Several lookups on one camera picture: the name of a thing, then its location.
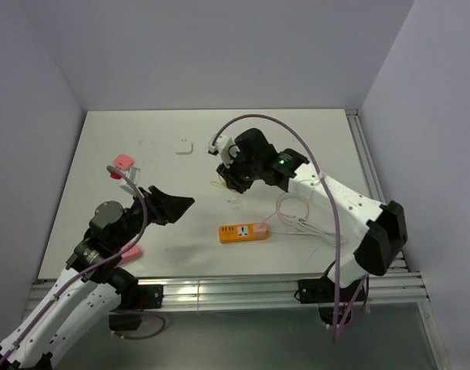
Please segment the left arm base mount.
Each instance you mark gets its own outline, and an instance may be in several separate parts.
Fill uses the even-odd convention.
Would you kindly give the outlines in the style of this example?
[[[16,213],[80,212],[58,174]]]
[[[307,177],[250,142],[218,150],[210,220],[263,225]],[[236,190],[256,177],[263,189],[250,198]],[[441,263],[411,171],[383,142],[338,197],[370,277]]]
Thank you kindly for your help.
[[[117,308],[109,313],[108,323],[111,331],[123,333],[136,331],[143,319],[139,314],[116,313],[116,311],[145,311],[159,309],[163,302],[163,286],[161,284],[137,285],[126,291],[125,297]]]

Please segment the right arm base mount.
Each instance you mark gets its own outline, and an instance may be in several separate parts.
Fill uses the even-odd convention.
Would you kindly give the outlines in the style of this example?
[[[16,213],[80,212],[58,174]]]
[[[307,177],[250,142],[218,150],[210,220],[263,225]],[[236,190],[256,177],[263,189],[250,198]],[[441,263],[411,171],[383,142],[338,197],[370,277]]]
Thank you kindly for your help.
[[[362,303],[360,313],[363,313],[369,293],[369,277],[353,281],[347,288],[340,288],[339,305],[337,310],[337,323],[344,320],[344,326],[351,324],[354,316],[354,304]],[[300,279],[297,282],[297,290],[294,299],[301,304],[331,304],[329,307],[318,308],[320,320],[324,325],[333,325],[334,317],[334,282],[327,275],[319,278]]]

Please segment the white square charger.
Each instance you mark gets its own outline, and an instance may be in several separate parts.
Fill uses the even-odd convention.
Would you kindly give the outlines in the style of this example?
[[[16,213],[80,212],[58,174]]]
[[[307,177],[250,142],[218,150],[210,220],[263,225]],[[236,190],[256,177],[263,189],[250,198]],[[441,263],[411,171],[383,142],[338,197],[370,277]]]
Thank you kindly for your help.
[[[176,155],[190,155],[193,152],[193,142],[187,139],[180,139],[175,145]]]

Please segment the pink triangular power strip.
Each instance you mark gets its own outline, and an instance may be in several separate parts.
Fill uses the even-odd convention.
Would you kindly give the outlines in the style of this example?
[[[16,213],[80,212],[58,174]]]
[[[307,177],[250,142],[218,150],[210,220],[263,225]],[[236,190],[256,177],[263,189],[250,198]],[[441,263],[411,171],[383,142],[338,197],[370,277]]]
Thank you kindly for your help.
[[[122,259],[119,264],[128,264],[136,261],[143,256],[143,250],[139,245],[131,247],[126,253],[122,255]]]

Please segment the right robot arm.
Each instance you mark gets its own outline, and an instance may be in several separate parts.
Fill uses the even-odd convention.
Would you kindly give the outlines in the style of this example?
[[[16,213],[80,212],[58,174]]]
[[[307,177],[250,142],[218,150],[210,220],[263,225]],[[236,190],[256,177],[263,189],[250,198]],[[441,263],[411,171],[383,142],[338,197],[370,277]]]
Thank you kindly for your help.
[[[395,201],[372,200],[319,172],[309,159],[292,149],[276,151],[259,129],[249,129],[236,139],[222,135],[208,152],[221,159],[217,173],[238,193],[257,180],[338,218],[353,233],[341,256],[322,281],[326,298],[336,301],[366,274],[384,275],[408,239],[405,211]]]

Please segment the pink plug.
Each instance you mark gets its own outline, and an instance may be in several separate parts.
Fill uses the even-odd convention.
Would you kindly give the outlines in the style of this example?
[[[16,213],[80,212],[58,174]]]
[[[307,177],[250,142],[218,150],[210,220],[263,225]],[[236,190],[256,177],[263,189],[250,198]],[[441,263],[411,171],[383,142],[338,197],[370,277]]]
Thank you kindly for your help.
[[[253,237],[264,239],[267,237],[268,226],[266,223],[254,223],[253,228]]]

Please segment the orange power strip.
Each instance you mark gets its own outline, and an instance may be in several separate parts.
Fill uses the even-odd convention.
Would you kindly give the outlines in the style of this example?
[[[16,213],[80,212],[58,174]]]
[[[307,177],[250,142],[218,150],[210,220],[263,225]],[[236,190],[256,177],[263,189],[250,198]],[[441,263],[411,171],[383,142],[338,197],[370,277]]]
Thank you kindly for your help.
[[[264,241],[270,236],[268,228],[267,237],[264,239],[253,237],[252,224],[231,224],[219,227],[218,238],[221,244]]]

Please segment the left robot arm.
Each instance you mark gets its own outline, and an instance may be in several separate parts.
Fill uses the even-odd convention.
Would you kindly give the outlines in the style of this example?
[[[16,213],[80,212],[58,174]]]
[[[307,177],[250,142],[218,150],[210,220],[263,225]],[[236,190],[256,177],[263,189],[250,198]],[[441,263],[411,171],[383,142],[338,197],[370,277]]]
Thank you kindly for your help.
[[[101,203],[52,288],[0,343],[0,369],[53,369],[110,311],[137,307],[138,280],[119,267],[119,252],[150,224],[177,222],[194,202],[151,186],[139,189],[130,207]]]

